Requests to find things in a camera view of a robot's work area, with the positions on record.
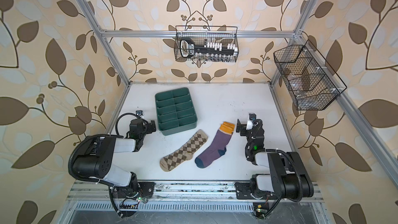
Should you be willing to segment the purple sock with yellow cuff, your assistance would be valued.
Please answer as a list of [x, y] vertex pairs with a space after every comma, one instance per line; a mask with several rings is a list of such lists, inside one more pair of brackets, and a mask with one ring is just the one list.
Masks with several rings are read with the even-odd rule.
[[196, 157], [196, 166], [200, 169], [205, 169], [214, 161], [224, 156], [227, 152], [227, 145], [231, 140], [234, 130], [234, 124], [224, 122], [218, 129], [209, 147]]

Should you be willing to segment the green plastic divided tray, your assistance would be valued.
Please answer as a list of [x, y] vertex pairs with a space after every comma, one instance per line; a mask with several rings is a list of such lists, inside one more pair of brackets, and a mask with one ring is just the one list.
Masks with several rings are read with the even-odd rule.
[[155, 106], [158, 127], [164, 136], [197, 127], [198, 117], [187, 87], [157, 93]]

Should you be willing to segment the beige brown argyle sock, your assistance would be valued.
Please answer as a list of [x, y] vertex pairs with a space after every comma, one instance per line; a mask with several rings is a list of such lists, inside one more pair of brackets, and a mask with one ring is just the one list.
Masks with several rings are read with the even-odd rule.
[[160, 168], [165, 172], [170, 172], [185, 161], [193, 158], [193, 155], [207, 142], [208, 136], [198, 130], [184, 145], [173, 153], [160, 160]]

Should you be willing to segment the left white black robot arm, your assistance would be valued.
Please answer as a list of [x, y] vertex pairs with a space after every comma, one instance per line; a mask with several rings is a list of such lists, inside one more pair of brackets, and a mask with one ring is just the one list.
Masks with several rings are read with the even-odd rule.
[[132, 114], [126, 135], [96, 134], [86, 137], [76, 145], [68, 160], [70, 176], [79, 181], [106, 185], [112, 208], [120, 218], [133, 216], [140, 206], [152, 198], [153, 181], [138, 181], [134, 172], [126, 171], [113, 163], [116, 153], [138, 152], [146, 135], [154, 133], [155, 121], [147, 121], [142, 111]]

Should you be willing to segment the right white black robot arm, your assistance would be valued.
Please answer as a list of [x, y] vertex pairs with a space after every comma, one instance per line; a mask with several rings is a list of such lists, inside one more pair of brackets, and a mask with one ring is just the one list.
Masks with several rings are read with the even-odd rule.
[[250, 114], [246, 124], [237, 122], [236, 132], [246, 138], [246, 160], [255, 166], [269, 169], [268, 174], [254, 174], [247, 183], [236, 182], [235, 192], [239, 200], [265, 200], [275, 198], [271, 206], [254, 207], [254, 217], [267, 219], [282, 199], [300, 202], [314, 195], [314, 186], [305, 166], [295, 151], [266, 148], [263, 122]]

